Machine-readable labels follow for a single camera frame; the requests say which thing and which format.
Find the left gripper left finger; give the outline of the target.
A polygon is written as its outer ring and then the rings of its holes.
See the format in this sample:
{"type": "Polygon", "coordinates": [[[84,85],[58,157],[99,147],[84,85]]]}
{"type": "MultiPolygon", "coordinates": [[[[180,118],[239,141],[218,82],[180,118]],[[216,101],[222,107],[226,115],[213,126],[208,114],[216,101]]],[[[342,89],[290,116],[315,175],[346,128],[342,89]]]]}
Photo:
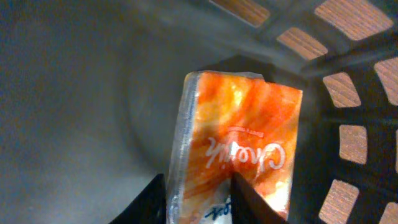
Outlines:
{"type": "Polygon", "coordinates": [[[139,195],[109,224],[166,224],[164,174],[157,174],[139,195]]]}

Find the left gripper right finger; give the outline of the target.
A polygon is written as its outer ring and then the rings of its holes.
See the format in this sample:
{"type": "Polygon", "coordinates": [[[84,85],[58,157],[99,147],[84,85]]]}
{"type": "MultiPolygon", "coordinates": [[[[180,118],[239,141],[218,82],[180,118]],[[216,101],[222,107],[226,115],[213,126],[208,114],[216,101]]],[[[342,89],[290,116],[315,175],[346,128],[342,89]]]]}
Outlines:
{"type": "Polygon", "coordinates": [[[231,178],[232,224],[288,224],[239,173],[231,178]]]}

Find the orange pocket tissue pack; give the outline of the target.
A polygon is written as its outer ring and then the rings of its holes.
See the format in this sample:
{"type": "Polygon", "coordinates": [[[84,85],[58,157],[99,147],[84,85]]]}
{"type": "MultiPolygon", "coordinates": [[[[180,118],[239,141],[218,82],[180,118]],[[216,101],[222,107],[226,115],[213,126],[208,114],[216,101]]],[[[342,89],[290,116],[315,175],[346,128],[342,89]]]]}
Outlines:
{"type": "Polygon", "coordinates": [[[286,220],[302,95],[251,72],[189,73],[170,158],[167,221],[230,221],[233,172],[286,220]]]}

